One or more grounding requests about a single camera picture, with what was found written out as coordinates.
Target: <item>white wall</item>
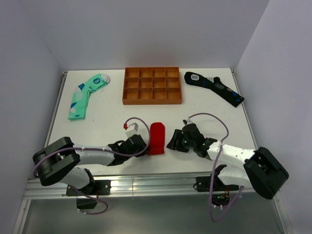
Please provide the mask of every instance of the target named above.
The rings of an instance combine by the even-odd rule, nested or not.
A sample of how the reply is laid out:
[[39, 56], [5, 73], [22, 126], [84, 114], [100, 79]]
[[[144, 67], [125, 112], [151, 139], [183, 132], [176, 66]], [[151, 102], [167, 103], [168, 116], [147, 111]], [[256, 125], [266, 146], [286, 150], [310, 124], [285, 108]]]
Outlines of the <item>white wall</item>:
[[236, 67], [269, 0], [20, 0], [64, 70]]
[[312, 1], [271, 0], [236, 77], [259, 145], [290, 174], [282, 197], [297, 234], [312, 233]]
[[0, 233], [13, 230], [61, 73], [17, 0], [0, 1]]

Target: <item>sock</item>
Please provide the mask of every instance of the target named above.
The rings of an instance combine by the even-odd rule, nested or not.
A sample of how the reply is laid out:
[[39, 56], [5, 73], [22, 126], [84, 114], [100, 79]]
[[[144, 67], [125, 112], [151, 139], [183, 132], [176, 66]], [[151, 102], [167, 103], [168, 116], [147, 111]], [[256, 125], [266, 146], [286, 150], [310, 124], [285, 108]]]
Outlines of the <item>sock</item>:
[[149, 144], [150, 150], [147, 155], [162, 155], [164, 154], [165, 145], [165, 126], [162, 123], [151, 124], [151, 141]]
[[106, 74], [97, 74], [87, 82], [82, 83], [74, 90], [72, 104], [70, 105], [68, 119], [84, 119], [90, 92], [95, 92], [106, 86], [111, 79]]

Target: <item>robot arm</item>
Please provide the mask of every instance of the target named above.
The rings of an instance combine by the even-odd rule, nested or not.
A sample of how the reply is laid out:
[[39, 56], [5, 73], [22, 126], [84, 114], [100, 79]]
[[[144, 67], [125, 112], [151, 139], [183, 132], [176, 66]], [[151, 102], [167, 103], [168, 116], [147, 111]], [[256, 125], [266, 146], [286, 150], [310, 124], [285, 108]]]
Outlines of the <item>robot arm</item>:
[[[62, 137], [56, 142], [48, 145], [33, 156], [34, 164], [37, 165], [48, 155], [66, 148], [71, 150], [56, 154], [46, 159], [38, 167], [38, 176], [42, 186], [49, 186], [57, 182], [74, 186], [84, 194], [90, 194], [95, 188], [95, 182], [88, 169], [78, 167], [84, 164], [100, 164], [104, 166], [115, 166], [124, 163], [129, 156], [120, 156], [111, 152], [125, 155], [133, 155], [146, 148], [142, 137], [137, 134], [137, 124], [132, 124], [126, 130], [128, 139], [103, 147], [88, 147], [74, 144], [69, 137]], [[147, 154], [147, 150], [138, 156]]]
[[[190, 120], [183, 122], [185, 126], [182, 130], [175, 130], [167, 148], [185, 153], [193, 150], [199, 157], [215, 160], [221, 142], [205, 138]], [[253, 187], [266, 199], [272, 199], [289, 177], [284, 167], [264, 147], [248, 150], [223, 144], [219, 160], [225, 165], [217, 167], [214, 186], [222, 183], [223, 186]]]

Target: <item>white table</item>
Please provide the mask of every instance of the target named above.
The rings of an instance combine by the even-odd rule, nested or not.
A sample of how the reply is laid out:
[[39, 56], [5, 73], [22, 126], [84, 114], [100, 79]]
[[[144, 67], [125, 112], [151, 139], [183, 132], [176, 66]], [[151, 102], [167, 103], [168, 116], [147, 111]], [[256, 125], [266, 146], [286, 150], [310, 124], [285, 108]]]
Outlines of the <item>white table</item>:
[[[182, 120], [188, 116], [208, 112], [221, 118], [228, 126], [230, 136], [226, 143], [247, 149], [254, 149], [253, 138], [242, 105], [237, 108], [226, 102], [214, 92], [184, 81], [187, 71], [199, 73], [205, 77], [220, 77], [228, 87], [237, 91], [229, 68], [220, 69], [180, 69], [182, 88], [181, 105], [123, 105], [122, 90], [124, 70], [69, 71], [59, 100], [49, 144], [61, 137], [70, 137], [74, 143], [85, 146], [103, 146], [118, 140], [125, 140], [123, 124], [130, 117], [139, 117], [148, 125], [162, 122], [166, 128], [165, 146], [175, 129], [181, 129]], [[101, 90], [91, 93], [86, 118], [69, 120], [68, 113], [74, 89], [90, 77], [106, 73], [111, 82]], [[192, 121], [205, 137], [221, 139], [225, 135], [224, 127], [212, 117], [194, 117]], [[139, 133], [147, 140], [147, 131], [139, 121]], [[212, 162], [199, 158], [194, 152], [181, 153], [165, 148], [164, 155], [133, 157], [118, 166], [86, 165], [93, 175], [149, 175], [172, 173], [209, 172]]]
[[[127, 118], [133, 116], [144, 119], [149, 125], [156, 121], [162, 122], [166, 127], [165, 143], [167, 144], [174, 129], [183, 127], [183, 119], [195, 113], [209, 112], [218, 116], [227, 124], [230, 130], [230, 136], [226, 139], [227, 144], [254, 149], [255, 142], [243, 105], [235, 108], [210, 90], [185, 84], [183, 77], [187, 71], [193, 71], [206, 77], [219, 76], [225, 85], [237, 91], [235, 80], [228, 68], [180, 69], [183, 98], [181, 105], [124, 106], [121, 100], [124, 70], [69, 71], [63, 78], [46, 144], [64, 136], [71, 137], [74, 142], [94, 146], [126, 139], [123, 123]], [[108, 74], [111, 77], [111, 83], [100, 91], [91, 94], [86, 119], [69, 121], [68, 113], [73, 90], [97, 73]], [[200, 116], [192, 120], [206, 137], [221, 139], [225, 135], [223, 126], [212, 117]], [[142, 125], [140, 125], [139, 132], [147, 140], [147, 131]], [[199, 158], [194, 153], [180, 153], [165, 148], [165, 155], [162, 156], [132, 158], [123, 165], [113, 167], [101, 165], [86, 165], [85, 167], [90, 169], [93, 175], [97, 175], [95, 179], [108, 179], [111, 181], [110, 194], [105, 198], [175, 195], [177, 196], [175, 197], [176, 200], [180, 198], [178, 196], [182, 195], [202, 195], [202, 193], [197, 193], [193, 189], [195, 178], [197, 176], [209, 176], [212, 170], [212, 162]], [[50, 204], [51, 199], [76, 199], [76, 197], [66, 196], [66, 189], [67, 185], [62, 183], [42, 187], [38, 179], [29, 180], [16, 221], [15, 233], [22, 232], [32, 200], [47, 199], [48, 204]], [[253, 192], [253, 189], [245, 189], [244, 192]], [[274, 212], [276, 206], [279, 215], [276, 222], [280, 220], [285, 230], [289, 223], [287, 223], [286, 211], [283, 204], [279, 202], [280, 200], [280, 194], [277, 193], [274, 197], [274, 203], [270, 207], [273, 208], [272, 212]], [[247, 199], [246, 205], [251, 207], [251, 203], [259, 205], [262, 201], [262, 198], [256, 196], [252, 200]], [[66, 209], [66, 214], [72, 212], [71, 209], [72, 206]], [[120, 212], [120, 214], [127, 213], [123, 206], [117, 206], [113, 210]]]

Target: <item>white label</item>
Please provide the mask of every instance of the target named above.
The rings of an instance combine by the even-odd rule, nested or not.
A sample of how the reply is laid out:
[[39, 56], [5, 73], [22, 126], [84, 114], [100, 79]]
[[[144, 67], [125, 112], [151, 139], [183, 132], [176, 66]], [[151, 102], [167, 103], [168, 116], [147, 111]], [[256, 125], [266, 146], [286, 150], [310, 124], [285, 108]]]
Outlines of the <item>white label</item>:
[[215, 84], [215, 87], [217, 87], [218, 89], [224, 89], [224, 86], [221, 84]]
[[192, 80], [199, 80], [199, 76], [198, 75], [191, 75], [191, 79]]

